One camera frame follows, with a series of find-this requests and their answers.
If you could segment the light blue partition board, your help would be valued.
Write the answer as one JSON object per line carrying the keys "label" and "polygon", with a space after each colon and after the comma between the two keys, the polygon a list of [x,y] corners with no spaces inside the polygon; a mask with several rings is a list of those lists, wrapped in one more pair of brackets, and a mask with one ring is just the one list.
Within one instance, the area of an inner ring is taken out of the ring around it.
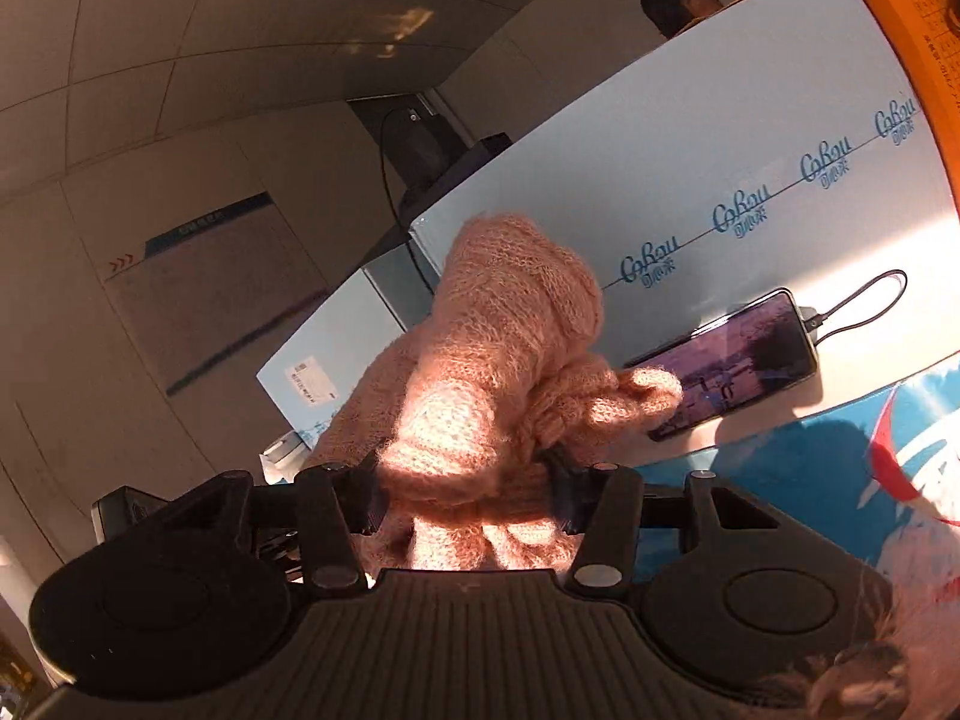
{"label": "light blue partition board", "polygon": [[942,343],[958,249],[946,166],[862,0],[743,0],[560,110],[425,211],[434,263],[467,220],[529,216],[604,291],[625,362],[775,288],[823,307],[887,268]]}

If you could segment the orange flat box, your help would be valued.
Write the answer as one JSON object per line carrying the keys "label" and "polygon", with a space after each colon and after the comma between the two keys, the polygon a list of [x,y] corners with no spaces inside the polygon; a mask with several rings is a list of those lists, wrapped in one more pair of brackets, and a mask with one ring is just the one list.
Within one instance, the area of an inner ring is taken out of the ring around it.
{"label": "orange flat box", "polygon": [[958,199],[958,0],[864,0],[919,96]]}

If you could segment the anime printed desk mat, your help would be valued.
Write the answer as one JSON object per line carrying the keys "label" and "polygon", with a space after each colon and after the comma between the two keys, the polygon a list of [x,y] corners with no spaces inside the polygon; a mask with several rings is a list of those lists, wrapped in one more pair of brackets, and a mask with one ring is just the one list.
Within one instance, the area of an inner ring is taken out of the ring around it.
{"label": "anime printed desk mat", "polygon": [[896,585],[958,600],[958,358],[820,415],[643,466],[654,484],[716,473]]}

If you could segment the black power adapter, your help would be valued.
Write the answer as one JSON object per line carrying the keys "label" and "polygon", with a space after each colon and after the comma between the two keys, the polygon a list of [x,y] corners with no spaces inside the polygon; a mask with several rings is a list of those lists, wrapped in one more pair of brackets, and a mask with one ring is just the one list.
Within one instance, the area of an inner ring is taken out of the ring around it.
{"label": "black power adapter", "polygon": [[462,156],[462,138],[443,115],[421,115],[413,107],[404,114],[404,127],[400,174],[409,187],[428,188]]}

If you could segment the wall notice board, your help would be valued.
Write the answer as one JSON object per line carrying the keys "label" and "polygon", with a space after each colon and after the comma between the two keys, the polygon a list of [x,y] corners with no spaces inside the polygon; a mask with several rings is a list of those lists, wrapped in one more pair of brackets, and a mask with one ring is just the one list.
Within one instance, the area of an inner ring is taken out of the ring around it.
{"label": "wall notice board", "polygon": [[327,296],[265,192],[161,232],[110,266],[107,294],[168,397]]}

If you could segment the pink knitted sweater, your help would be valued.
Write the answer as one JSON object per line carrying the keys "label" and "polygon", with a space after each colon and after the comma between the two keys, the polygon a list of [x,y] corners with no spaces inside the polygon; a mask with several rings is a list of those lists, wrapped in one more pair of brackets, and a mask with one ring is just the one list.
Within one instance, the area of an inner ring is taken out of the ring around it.
{"label": "pink knitted sweater", "polygon": [[602,323],[594,273],[529,218],[462,226],[430,316],[371,362],[309,457],[377,458],[391,502],[353,539],[366,574],[573,564],[579,539],[551,511],[540,452],[592,465],[682,401],[669,372],[592,353]]}

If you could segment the black smartphone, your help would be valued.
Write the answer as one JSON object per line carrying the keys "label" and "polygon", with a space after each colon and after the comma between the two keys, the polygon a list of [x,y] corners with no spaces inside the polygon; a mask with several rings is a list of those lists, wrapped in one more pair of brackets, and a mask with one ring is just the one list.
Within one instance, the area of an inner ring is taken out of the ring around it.
{"label": "black smartphone", "polygon": [[664,442],[805,382],[818,358],[793,293],[778,288],[626,366],[662,369],[680,382],[674,416],[649,433]]}

